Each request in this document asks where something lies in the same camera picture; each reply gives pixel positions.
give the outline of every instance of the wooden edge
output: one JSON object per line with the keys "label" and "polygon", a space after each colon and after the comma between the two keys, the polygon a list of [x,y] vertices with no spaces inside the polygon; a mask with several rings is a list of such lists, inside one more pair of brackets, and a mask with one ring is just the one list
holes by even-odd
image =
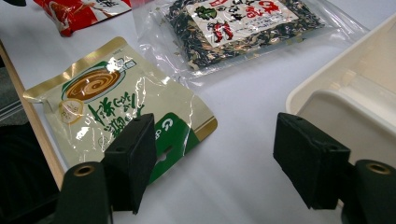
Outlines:
{"label": "wooden edge", "polygon": [[49,165],[49,169],[52,172],[53,178],[55,179],[55,182],[58,185],[58,188],[60,189],[64,180],[64,169],[60,164],[58,157],[56,156],[52,144],[50,143],[50,140],[46,135],[46,131],[43,127],[43,124],[41,123],[37,113],[35,112],[33,105],[27,102],[23,98],[23,92],[25,91],[25,88],[21,83],[21,80],[18,76],[18,73],[14,65],[12,64],[12,61],[9,59],[1,40],[0,40],[0,56],[3,59],[3,62],[6,66],[6,69],[8,70],[11,81],[21,100],[23,109],[27,115],[27,118],[30,121],[33,131],[35,132],[35,137],[37,138],[41,150],[43,151],[44,157],[47,160],[47,164]]}

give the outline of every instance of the tea package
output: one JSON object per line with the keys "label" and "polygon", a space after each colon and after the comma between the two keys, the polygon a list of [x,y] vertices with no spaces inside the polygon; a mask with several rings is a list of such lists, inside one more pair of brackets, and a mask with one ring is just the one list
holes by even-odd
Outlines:
{"label": "tea package", "polygon": [[194,93],[137,54],[121,37],[24,93],[42,103],[69,167],[100,161],[133,118],[154,114],[154,181],[217,127]]}
{"label": "tea package", "polygon": [[34,0],[55,22],[61,35],[131,10],[129,0]]}

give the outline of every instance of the clear plastic bag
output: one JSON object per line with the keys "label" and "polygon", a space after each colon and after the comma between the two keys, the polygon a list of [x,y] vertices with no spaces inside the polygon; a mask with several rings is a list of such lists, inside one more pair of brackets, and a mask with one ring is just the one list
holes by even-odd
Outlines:
{"label": "clear plastic bag", "polygon": [[367,30],[325,0],[154,0],[133,11],[144,57],[190,79],[326,35],[356,41]]}

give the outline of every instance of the coffee cup illustration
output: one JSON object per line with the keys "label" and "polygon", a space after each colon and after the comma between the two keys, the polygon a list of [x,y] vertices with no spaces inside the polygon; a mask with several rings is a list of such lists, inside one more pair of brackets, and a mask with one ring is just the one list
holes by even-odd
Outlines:
{"label": "coffee cup illustration", "polygon": [[88,103],[114,89],[125,73],[117,70],[110,72],[106,65],[106,62],[99,63],[65,83],[62,99],[78,99]]}

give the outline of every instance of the green label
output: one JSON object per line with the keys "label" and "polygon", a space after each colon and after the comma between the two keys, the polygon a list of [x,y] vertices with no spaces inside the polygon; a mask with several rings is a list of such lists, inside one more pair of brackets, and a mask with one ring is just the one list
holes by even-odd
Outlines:
{"label": "green label", "polygon": [[194,131],[174,113],[168,113],[155,124],[157,164],[149,183],[154,182],[193,147],[199,144]]}

